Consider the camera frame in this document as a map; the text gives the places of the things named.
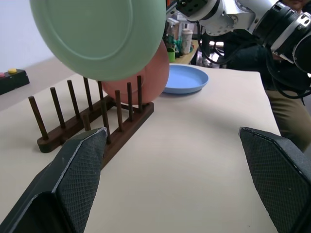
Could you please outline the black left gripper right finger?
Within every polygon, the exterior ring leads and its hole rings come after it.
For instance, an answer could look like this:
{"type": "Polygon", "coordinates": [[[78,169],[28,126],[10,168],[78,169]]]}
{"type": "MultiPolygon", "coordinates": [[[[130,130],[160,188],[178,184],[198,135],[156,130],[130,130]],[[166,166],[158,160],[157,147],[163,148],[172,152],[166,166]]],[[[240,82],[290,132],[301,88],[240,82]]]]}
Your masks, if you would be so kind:
{"type": "Polygon", "coordinates": [[[292,141],[240,127],[253,184],[279,233],[311,231],[311,159],[292,141]]]}

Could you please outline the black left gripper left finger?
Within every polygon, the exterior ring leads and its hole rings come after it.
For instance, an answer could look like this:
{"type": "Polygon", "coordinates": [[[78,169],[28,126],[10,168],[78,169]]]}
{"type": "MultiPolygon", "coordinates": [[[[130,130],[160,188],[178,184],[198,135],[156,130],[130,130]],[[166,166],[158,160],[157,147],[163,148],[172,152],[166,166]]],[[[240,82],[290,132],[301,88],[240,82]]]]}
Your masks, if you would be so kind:
{"type": "Polygon", "coordinates": [[[28,185],[0,225],[2,233],[82,233],[101,175],[106,128],[80,133],[28,185]]]}

